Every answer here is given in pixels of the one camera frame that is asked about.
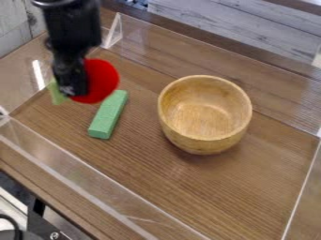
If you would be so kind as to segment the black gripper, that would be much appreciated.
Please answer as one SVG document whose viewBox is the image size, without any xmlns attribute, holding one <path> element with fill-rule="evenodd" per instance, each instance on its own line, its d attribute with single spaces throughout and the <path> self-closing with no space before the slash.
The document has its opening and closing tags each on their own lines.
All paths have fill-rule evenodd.
<svg viewBox="0 0 321 240">
<path fill-rule="evenodd" d="M 49 34 L 52 72 L 57 89 L 67 97 L 88 93 L 81 59 L 101 43 L 99 0 L 30 0 L 40 8 Z"/>
</svg>

